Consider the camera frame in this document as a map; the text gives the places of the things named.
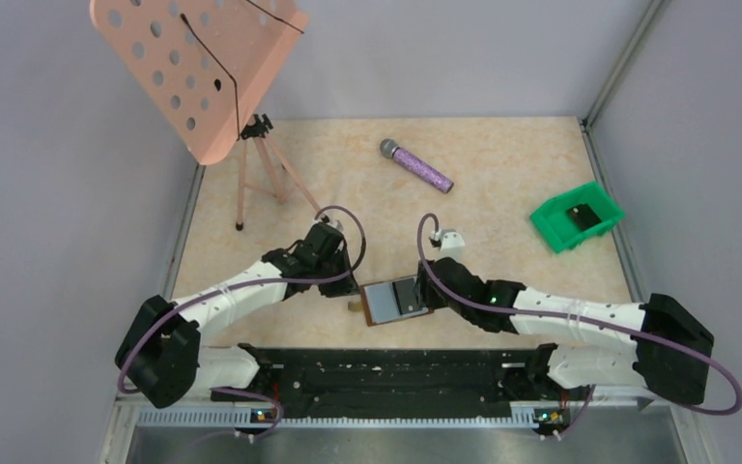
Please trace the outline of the brown leather card holder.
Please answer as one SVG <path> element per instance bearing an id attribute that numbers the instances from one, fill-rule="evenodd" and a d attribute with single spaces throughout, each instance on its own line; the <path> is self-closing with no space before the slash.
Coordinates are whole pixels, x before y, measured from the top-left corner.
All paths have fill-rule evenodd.
<path id="1" fill-rule="evenodd" d="M 410 318 L 400 318 L 397 313 L 396 302 L 394 300 L 391 286 L 394 280 L 362 285 L 359 288 L 358 296 L 348 301 L 347 309 L 350 312 L 361 313 L 368 327 L 401 322 L 415 317 L 429 315 L 434 312 L 433 309 L 428 308 L 429 311 L 426 314 Z"/>

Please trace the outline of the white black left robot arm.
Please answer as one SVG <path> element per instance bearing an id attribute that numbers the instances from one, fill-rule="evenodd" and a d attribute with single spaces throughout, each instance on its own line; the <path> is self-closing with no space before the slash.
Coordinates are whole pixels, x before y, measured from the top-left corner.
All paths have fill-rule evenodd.
<path id="1" fill-rule="evenodd" d="M 173 302 L 161 295 L 138 309 L 115 356 L 124 393 L 139 392 L 158 409 L 190 392 L 235 388 L 259 399 L 271 374 L 243 348 L 214 348 L 217 333 L 258 309 L 316 286 L 325 298 L 357 291 L 340 223 L 314 222 L 293 248 L 276 248 L 241 273 Z"/>

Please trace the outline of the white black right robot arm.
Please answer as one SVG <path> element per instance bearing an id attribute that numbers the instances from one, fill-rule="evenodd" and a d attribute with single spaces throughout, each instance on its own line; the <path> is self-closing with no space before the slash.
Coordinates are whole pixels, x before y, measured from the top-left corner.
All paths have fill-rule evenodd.
<path id="1" fill-rule="evenodd" d="M 644 303 L 569 299 L 521 282 L 472 274 L 445 257 L 417 268 L 420 302 L 448 307 L 488 333 L 545 335 L 554 342 L 528 367 L 528 386 L 541 398 L 587 385 L 646 388 L 669 401 L 705 399 L 713 334 L 674 297 Z"/>

